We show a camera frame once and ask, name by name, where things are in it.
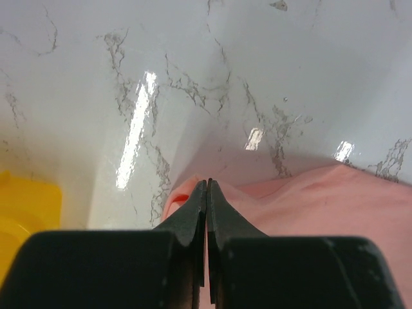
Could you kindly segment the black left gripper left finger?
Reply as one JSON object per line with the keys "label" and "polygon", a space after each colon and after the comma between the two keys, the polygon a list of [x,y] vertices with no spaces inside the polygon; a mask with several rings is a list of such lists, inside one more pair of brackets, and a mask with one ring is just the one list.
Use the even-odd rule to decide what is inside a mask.
{"label": "black left gripper left finger", "polygon": [[198,308],[207,183],[152,230],[40,232],[19,249],[2,308]]}

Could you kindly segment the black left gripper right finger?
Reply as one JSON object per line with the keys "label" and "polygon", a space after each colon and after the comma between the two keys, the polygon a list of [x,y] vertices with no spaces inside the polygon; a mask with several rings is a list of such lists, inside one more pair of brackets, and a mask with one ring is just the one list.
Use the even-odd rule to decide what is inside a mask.
{"label": "black left gripper right finger", "polygon": [[342,236],[271,237],[216,180],[206,193],[209,290],[216,308],[403,308],[378,247]]}

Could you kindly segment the pink t shirt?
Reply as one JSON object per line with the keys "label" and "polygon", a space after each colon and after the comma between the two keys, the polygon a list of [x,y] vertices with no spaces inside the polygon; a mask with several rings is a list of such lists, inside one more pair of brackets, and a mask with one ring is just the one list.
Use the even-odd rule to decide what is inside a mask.
{"label": "pink t shirt", "polygon": [[383,251],[411,307],[411,188],[345,165],[243,187],[222,184],[229,203],[271,236],[364,236]]}

